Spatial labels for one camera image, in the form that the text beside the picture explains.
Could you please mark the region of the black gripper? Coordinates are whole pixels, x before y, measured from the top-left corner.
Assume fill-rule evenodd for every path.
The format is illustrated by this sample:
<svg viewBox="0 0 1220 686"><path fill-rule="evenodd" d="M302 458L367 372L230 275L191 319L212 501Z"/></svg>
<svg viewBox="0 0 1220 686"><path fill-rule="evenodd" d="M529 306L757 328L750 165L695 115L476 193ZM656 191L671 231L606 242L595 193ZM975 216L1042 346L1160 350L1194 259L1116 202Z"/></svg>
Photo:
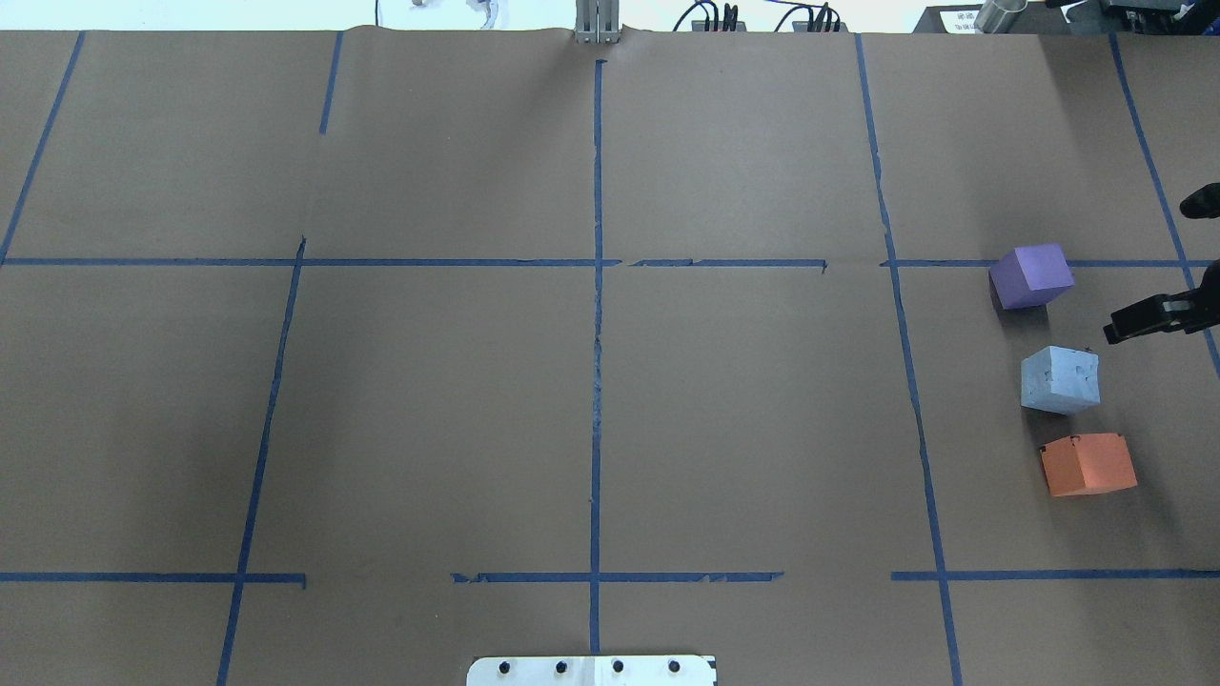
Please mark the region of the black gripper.
<svg viewBox="0 0 1220 686"><path fill-rule="evenodd" d="M1137 301L1118 312L1103 327L1103 334L1111 345L1143 334L1158 332L1210 330L1219 323L1219 282L1202 281L1192 295L1157 294Z"/></svg>

